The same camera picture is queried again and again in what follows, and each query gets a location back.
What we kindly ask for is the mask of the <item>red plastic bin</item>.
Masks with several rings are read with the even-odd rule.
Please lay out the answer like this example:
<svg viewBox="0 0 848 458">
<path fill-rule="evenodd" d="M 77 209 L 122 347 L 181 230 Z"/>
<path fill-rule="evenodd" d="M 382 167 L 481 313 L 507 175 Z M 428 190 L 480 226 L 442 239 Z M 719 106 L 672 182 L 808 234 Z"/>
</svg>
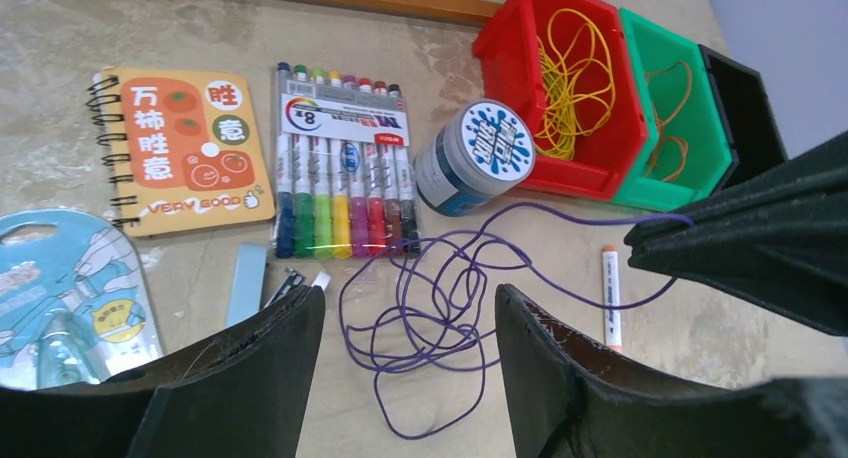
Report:
<svg viewBox="0 0 848 458">
<path fill-rule="evenodd" d="M 610 201 L 647 138 L 619 10 L 602 0 L 506 0 L 476 38 L 484 93 L 529 127 L 526 189 Z"/>
</svg>

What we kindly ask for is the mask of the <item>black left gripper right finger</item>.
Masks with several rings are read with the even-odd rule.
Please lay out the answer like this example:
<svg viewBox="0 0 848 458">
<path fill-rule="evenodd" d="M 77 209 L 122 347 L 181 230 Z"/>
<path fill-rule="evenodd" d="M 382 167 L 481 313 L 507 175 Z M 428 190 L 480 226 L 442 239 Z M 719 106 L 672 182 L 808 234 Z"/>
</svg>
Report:
<svg viewBox="0 0 848 458">
<path fill-rule="evenodd" d="M 780 378 L 737 390 L 679 378 L 559 321 L 515 286 L 496 335 L 520 457 L 843 457 L 847 382 Z"/>
</svg>

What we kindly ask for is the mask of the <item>black plastic bin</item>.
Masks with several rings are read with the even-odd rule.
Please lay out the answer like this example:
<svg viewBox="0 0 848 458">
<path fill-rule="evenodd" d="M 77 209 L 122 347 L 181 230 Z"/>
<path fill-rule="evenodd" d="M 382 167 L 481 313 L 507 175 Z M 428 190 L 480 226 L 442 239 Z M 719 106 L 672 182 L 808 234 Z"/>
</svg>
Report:
<svg viewBox="0 0 848 458">
<path fill-rule="evenodd" d="M 701 57 L 733 159 L 715 192 L 787 161 L 760 72 L 703 44 Z"/>
</svg>

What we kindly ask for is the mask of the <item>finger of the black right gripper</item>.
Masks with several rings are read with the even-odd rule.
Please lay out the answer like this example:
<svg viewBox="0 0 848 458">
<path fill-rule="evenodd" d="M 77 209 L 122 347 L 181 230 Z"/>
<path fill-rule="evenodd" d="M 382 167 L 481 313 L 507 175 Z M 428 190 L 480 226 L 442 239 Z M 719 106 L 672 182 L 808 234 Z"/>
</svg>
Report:
<svg viewBox="0 0 848 458">
<path fill-rule="evenodd" d="M 630 266 L 705 284 L 823 333 L 847 334 L 847 136 L 634 226 Z"/>
</svg>

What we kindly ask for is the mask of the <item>green plastic bin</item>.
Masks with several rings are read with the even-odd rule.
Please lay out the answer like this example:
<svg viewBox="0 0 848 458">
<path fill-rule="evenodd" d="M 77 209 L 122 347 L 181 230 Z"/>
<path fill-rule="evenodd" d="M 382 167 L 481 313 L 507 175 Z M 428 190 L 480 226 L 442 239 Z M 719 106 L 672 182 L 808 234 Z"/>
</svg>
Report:
<svg viewBox="0 0 848 458">
<path fill-rule="evenodd" d="M 670 211 L 710 195 L 733 159 L 698 44 L 619 10 L 647 138 L 616 205 Z"/>
</svg>

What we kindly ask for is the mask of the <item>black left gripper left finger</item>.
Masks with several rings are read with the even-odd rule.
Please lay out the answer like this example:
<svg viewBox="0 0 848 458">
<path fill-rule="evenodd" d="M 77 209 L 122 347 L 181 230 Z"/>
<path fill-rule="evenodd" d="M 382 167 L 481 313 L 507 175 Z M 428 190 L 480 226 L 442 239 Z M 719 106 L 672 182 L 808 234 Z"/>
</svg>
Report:
<svg viewBox="0 0 848 458">
<path fill-rule="evenodd" d="M 301 286 L 106 382 L 1 391 L 5 457 L 292 457 L 325 318 Z"/>
</svg>

